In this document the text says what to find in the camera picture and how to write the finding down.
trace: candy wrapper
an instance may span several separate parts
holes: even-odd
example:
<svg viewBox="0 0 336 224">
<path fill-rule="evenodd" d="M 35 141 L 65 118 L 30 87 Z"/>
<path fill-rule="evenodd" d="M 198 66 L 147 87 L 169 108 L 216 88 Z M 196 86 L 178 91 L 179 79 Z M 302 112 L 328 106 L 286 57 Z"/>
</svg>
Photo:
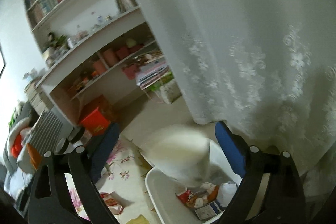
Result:
<svg viewBox="0 0 336 224">
<path fill-rule="evenodd" d="M 216 200 L 218 190 L 218 186 L 206 182 L 199 188 L 185 188 L 182 192 L 176 193 L 176 196 L 185 206 L 194 211 L 200 220 L 206 220 L 224 210 Z"/>
<path fill-rule="evenodd" d="M 111 211 L 111 213 L 113 213 L 114 215 L 119 215 L 122 213 L 124 207 L 122 207 L 122 205 L 116 199 L 114 199 L 110 194 L 100 193 L 100 196 L 105 202 L 106 206 Z"/>
</svg>

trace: curtain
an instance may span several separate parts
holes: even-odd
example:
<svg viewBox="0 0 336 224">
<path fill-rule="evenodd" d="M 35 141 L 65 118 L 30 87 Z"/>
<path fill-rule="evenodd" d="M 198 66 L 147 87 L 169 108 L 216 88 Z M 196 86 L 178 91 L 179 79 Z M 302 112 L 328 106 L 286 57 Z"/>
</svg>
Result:
<svg viewBox="0 0 336 224">
<path fill-rule="evenodd" d="M 300 174 L 336 140 L 336 0 L 137 0 L 198 124 L 225 120 Z"/>
</svg>

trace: red cloth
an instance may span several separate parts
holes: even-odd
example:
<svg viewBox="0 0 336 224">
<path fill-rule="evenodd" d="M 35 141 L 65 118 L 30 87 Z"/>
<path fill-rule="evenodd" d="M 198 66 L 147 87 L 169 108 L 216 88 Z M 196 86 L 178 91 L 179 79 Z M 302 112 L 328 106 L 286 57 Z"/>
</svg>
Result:
<svg viewBox="0 0 336 224">
<path fill-rule="evenodd" d="M 17 158 L 22 150 L 22 137 L 21 134 L 18 134 L 15 138 L 14 144 L 11 149 L 11 153 L 14 158 Z"/>
</svg>

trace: red box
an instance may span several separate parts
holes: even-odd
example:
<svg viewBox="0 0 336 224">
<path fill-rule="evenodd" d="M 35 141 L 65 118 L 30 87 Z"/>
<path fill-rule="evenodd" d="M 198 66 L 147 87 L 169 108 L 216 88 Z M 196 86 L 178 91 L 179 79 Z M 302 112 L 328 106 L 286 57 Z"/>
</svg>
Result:
<svg viewBox="0 0 336 224">
<path fill-rule="evenodd" d="M 136 64 L 132 64 L 130 66 L 122 68 L 122 71 L 129 80 L 133 80 L 135 78 L 135 73 L 139 71 L 139 68 Z"/>
<path fill-rule="evenodd" d="M 103 95 L 93 99 L 83 107 L 79 123 L 93 136 L 101 135 L 111 122 L 116 122 L 117 114 Z"/>
<path fill-rule="evenodd" d="M 135 53 L 137 52 L 139 49 L 141 49 L 142 47 L 144 46 L 144 44 L 138 44 L 138 45 L 135 45 L 134 47 L 132 48 L 129 48 L 129 52 L 130 53 Z"/>
<path fill-rule="evenodd" d="M 124 58 L 126 58 L 127 56 L 130 55 L 130 53 L 128 51 L 128 48 L 126 46 L 122 46 L 115 53 L 118 55 L 118 57 L 119 57 L 120 60 L 123 60 Z"/>
</svg>

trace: floor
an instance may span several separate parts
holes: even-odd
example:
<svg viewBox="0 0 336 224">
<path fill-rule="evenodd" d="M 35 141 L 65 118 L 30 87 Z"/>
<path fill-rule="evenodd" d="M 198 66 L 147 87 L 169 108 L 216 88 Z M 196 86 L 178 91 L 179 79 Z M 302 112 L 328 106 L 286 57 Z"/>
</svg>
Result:
<svg viewBox="0 0 336 224">
<path fill-rule="evenodd" d="M 157 130 L 173 124 L 191 126 L 215 140 L 215 123 L 196 124 L 183 97 L 168 105 L 159 103 L 158 98 L 150 100 L 144 95 L 124 108 L 120 117 L 121 134 L 139 148 L 142 148 L 146 140 Z"/>
</svg>

